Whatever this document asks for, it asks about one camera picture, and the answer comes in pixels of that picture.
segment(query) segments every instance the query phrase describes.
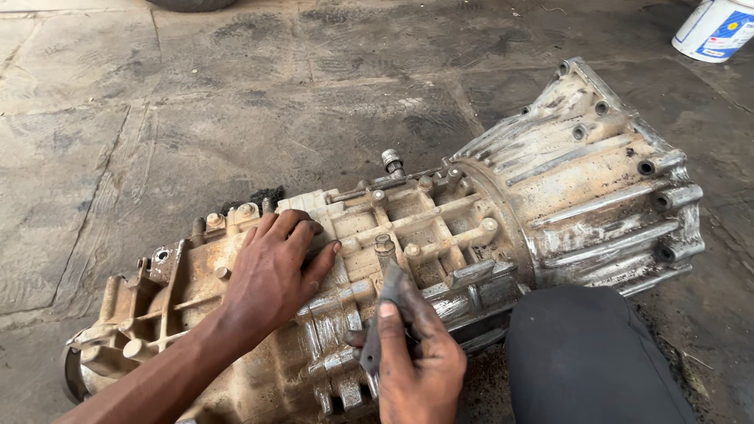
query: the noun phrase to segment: bucket label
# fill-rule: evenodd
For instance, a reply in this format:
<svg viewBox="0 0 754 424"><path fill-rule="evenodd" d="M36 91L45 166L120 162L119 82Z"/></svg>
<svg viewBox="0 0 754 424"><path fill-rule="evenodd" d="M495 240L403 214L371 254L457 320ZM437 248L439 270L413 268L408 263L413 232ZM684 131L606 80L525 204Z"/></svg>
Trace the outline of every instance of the bucket label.
<svg viewBox="0 0 754 424"><path fill-rule="evenodd" d="M735 11L710 37L697 53L710 57L730 57L754 35L754 15Z"/></svg>

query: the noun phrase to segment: leg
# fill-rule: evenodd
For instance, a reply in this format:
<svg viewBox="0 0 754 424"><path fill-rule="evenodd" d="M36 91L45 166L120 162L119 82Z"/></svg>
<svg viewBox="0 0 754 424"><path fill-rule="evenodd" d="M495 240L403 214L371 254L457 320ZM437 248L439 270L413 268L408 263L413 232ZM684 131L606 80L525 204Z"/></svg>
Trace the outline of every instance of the leg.
<svg viewBox="0 0 754 424"><path fill-rule="evenodd" d="M532 291L506 344L519 424L696 422L646 326L610 287Z"/></svg>

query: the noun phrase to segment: tire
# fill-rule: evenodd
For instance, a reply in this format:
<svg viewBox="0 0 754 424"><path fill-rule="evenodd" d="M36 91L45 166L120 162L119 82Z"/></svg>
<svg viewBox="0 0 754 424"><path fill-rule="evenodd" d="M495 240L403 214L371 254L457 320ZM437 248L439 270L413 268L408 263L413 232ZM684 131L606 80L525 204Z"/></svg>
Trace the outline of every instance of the tire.
<svg viewBox="0 0 754 424"><path fill-rule="evenodd" d="M147 0L161 8L175 12L211 12L230 5L235 0Z"/></svg>

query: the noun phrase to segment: bolt hole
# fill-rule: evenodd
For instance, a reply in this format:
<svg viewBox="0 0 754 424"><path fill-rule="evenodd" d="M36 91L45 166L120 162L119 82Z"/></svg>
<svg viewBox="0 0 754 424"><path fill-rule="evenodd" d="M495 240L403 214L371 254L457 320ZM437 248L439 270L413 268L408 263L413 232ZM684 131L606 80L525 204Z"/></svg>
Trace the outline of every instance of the bolt hole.
<svg viewBox="0 0 754 424"><path fill-rule="evenodd" d="M644 175L649 175L654 172L654 167L649 162L642 162L639 164L639 172Z"/></svg>
<svg viewBox="0 0 754 424"><path fill-rule="evenodd" d="M597 115L604 115L608 112L608 104L604 100L601 100L597 102L597 104L594 106L594 111L597 112Z"/></svg>
<svg viewBox="0 0 754 424"><path fill-rule="evenodd" d="M669 260L673 258L673 253L670 252L670 250L667 249L660 249L660 257Z"/></svg>

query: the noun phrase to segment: concrete floor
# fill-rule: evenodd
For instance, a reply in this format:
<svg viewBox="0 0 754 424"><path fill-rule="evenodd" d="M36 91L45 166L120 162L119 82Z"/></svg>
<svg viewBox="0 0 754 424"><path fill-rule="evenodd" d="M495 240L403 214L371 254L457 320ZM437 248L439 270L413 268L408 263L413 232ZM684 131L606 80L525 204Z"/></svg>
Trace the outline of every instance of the concrete floor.
<svg viewBox="0 0 754 424"><path fill-rule="evenodd" d="M691 394L701 422L754 422L754 43L726 64L678 54L694 6L240 0L191 15L1 0L3 421L72 407L56 381L64 340L94 320L109 275L194 217L280 184L351 188L382 175L390 147L409 170L433 167L582 56L705 191L706 253L637 306L709 366L681 354L708 396ZM458 421L513 422L506 378L502 348L473 359Z"/></svg>

